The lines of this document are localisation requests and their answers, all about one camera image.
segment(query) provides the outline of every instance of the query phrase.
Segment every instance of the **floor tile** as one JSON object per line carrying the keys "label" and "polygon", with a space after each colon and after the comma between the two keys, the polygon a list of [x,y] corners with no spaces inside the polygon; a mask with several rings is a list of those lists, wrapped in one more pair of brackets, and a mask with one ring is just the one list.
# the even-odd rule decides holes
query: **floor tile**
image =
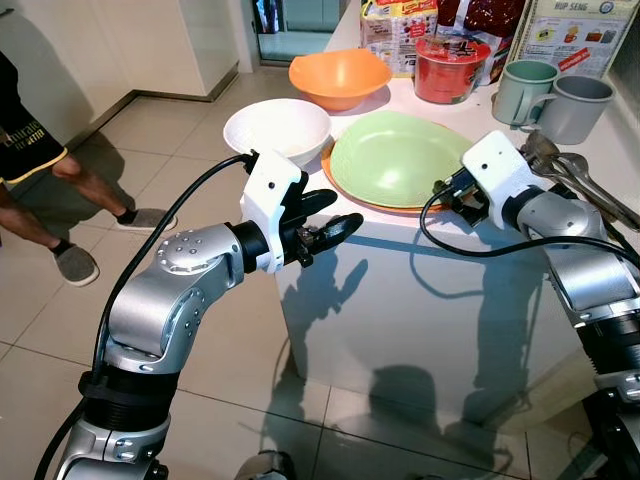
{"label": "floor tile", "polygon": [[[86,249],[93,248],[106,233],[83,225],[59,224],[53,230]],[[0,236],[0,340],[13,343],[64,281],[46,248],[4,229],[0,229]]]}
{"label": "floor tile", "polygon": [[18,344],[89,364],[105,301],[116,279],[143,242],[142,235],[108,231],[91,251],[100,267],[100,277],[83,288],[63,286],[20,337]]}
{"label": "floor tile", "polygon": [[499,474],[331,430],[320,441],[314,480],[506,480]]}
{"label": "floor tile", "polygon": [[80,365],[15,347],[2,359],[2,478],[33,478],[49,440],[80,400],[77,384],[84,370]]}
{"label": "floor tile", "polygon": [[582,404],[576,404],[542,425],[527,431],[533,480],[584,476],[596,452],[590,447],[579,455],[591,438],[591,427]]}
{"label": "floor tile", "polygon": [[263,67],[256,73],[238,75],[235,82],[214,102],[211,112],[215,112],[216,106],[220,105],[239,109],[262,100],[299,98],[301,95],[289,81],[287,68]]}
{"label": "floor tile", "polygon": [[484,470],[529,478],[524,434],[497,434],[442,414],[436,417],[427,409],[334,387],[325,426]]}
{"label": "floor tile", "polygon": [[241,107],[238,105],[214,104],[212,110],[180,146],[177,155],[219,162],[234,152],[224,141],[222,131],[227,120]]}
{"label": "floor tile", "polygon": [[[173,157],[136,198],[139,205],[169,208],[212,163]],[[249,176],[233,165],[210,178],[178,212],[178,230],[240,220],[240,197]]]}
{"label": "floor tile", "polygon": [[8,343],[0,342],[0,360],[2,360],[2,358],[6,355],[10,348],[11,345],[9,345]]}
{"label": "floor tile", "polygon": [[299,92],[289,82],[287,69],[261,69],[255,74],[240,74],[217,99],[207,116],[189,135],[177,155],[219,161],[233,155],[225,143],[222,130],[238,110],[255,102],[272,98],[298,98]]}
{"label": "floor tile", "polygon": [[311,480],[320,428],[178,392],[158,459],[170,478],[231,480],[262,449],[291,455],[299,480]]}
{"label": "floor tile", "polygon": [[[100,175],[130,205],[133,205],[132,198],[142,191],[169,160],[165,155],[116,150],[91,144],[83,145],[73,155]],[[86,200],[72,186],[53,175],[44,177],[20,201],[33,210],[47,226],[63,221],[109,228],[115,222],[113,215]]]}
{"label": "floor tile", "polygon": [[[172,155],[207,114],[207,102],[138,97],[101,134],[115,147]],[[100,137],[90,142],[100,143]]]}
{"label": "floor tile", "polygon": [[263,272],[209,309],[180,387],[316,424],[329,395],[329,387],[296,375],[275,280]]}

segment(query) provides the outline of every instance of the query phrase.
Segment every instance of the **snack bag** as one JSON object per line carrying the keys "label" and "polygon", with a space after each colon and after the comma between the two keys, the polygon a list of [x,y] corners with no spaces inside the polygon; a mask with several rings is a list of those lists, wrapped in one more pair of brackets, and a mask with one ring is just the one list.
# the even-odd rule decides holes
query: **snack bag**
{"label": "snack bag", "polygon": [[416,41],[436,31],[436,0],[367,0],[360,16],[361,46],[383,60],[394,77],[411,77]]}
{"label": "snack bag", "polygon": [[468,35],[491,48],[478,84],[495,82],[528,0],[438,0],[438,33]]}

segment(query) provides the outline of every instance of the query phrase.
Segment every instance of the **kitchen counter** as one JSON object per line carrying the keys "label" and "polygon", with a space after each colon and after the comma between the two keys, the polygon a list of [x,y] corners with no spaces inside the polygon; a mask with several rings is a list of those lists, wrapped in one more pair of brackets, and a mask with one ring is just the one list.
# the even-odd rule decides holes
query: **kitchen counter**
{"label": "kitchen counter", "polygon": [[[359,4],[352,0],[327,50],[359,46]],[[461,104],[434,105],[414,95],[412,80],[394,78],[356,109],[331,114],[332,135],[338,139],[370,112],[393,110],[445,125],[472,141],[501,130],[520,146],[527,133],[491,116],[496,90],[495,84],[483,86]],[[596,181],[640,210],[640,133],[625,108],[617,99],[587,141],[567,150],[583,154]],[[308,190],[333,189],[319,160],[306,169]],[[314,221],[324,224],[350,212],[365,221],[346,243],[304,271],[290,265],[276,276],[302,376],[368,394],[382,373],[395,368],[396,381],[386,390],[376,386],[376,395],[495,425],[496,417],[509,418],[508,405],[519,392],[580,350],[538,253],[456,257],[424,239],[417,215],[387,214],[341,194]],[[619,228],[640,245],[637,234]],[[522,240],[488,222],[471,230],[451,213],[439,214],[431,229],[471,249]],[[416,395],[415,372],[433,380],[433,404]],[[591,388],[588,378],[584,382],[582,392]],[[558,405],[579,400],[571,395],[564,392]],[[555,413],[545,408],[547,416]]]}

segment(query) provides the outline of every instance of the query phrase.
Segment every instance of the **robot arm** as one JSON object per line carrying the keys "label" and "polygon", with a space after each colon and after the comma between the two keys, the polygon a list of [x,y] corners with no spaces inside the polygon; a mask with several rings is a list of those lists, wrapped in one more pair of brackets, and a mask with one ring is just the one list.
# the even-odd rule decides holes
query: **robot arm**
{"label": "robot arm", "polygon": [[[556,187],[546,191],[518,150],[492,132],[436,190],[472,226],[485,218],[529,240],[607,241],[599,211]],[[619,479],[640,478],[640,272],[637,253],[584,244],[543,247],[553,286],[596,369],[594,433]]]}
{"label": "robot arm", "polygon": [[169,407],[205,311],[257,268],[275,272],[344,241],[362,216],[305,228],[335,192],[303,194],[308,176],[271,152],[260,155],[241,200],[243,222],[188,230],[164,240],[152,264],[129,281],[111,310],[104,365],[80,381],[85,398],[56,480],[167,478],[155,460]]}

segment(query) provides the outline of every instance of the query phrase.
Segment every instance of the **mug handle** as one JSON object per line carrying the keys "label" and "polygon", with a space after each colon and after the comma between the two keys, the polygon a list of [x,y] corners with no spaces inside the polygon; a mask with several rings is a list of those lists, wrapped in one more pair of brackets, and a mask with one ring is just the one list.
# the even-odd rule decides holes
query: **mug handle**
{"label": "mug handle", "polygon": [[536,105],[546,100],[555,100],[556,98],[558,98],[558,95],[556,95],[555,93],[545,93],[544,95],[538,95],[536,98],[534,98],[533,102],[531,102],[531,105],[529,106],[529,109],[527,110],[527,115],[523,119],[522,125],[531,125],[533,123],[531,113],[533,112],[533,109]]}
{"label": "mug handle", "polygon": [[533,100],[533,93],[531,92],[531,90],[525,89],[524,92],[522,92],[522,98],[520,99],[518,111],[513,117],[513,124],[523,125],[524,122],[529,118],[529,104],[531,103],[531,100]]}

